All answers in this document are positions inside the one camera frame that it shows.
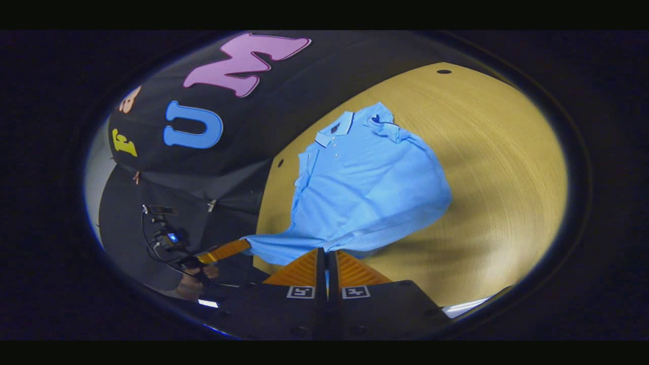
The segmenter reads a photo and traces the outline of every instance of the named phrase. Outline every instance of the light blue polo shirt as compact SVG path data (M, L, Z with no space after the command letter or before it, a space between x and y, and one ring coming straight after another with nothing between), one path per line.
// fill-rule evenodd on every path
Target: light blue polo shirt
M382 103L344 112L299 159L289 229L243 237L247 254L271 264L318 247L366 257L433 224L451 202L433 151Z

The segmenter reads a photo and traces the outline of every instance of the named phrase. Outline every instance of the black background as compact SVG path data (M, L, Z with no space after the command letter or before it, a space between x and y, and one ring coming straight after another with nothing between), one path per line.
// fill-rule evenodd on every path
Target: black background
M647 339L647 128L641 108L647 32L454 34L537 80L573 116L593 163L594 201L579 246L540 290L451 337ZM135 71L218 37L188 31L0 33L8 156L2 219L2 308L8 315L1 338L214 338L135 296L97 258L81 216L79 162L106 100L119 99L125 85L145 75Z

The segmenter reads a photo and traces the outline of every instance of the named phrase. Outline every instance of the blue letter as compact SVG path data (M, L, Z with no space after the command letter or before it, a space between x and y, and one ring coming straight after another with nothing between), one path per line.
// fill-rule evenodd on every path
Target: blue letter
M167 120L185 118L201 121L205 124L203 134L178 132L170 125L164 129L164 143L167 145L183 145L191 148L210 148L216 144L223 133L223 122L216 113L209 110L183 107L178 101L172 101L167 107Z

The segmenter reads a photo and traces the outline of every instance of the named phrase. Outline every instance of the pink letter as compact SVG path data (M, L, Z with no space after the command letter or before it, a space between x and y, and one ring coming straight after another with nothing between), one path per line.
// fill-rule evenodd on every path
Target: pink letter
M249 95L257 84L259 77L248 76L244 79L230 76L241 72L265 72L270 65L253 54L264 53L273 61L281 61L293 56L311 43L307 38L283 38L275 36L254 36L251 33L242 34L221 47L221 50L231 58L195 68L183 86L194 84L209 84L234 90L238 97Z

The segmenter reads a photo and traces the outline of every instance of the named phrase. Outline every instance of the shirt collar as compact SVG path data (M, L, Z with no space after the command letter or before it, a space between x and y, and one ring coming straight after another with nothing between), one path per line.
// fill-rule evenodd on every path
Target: shirt collar
M343 136L344 134L349 133L353 119L354 113L344 112L335 122L331 123L327 128L320 130L315 135L315 141L321 146L327 147L329 142L331 142L332 137Z

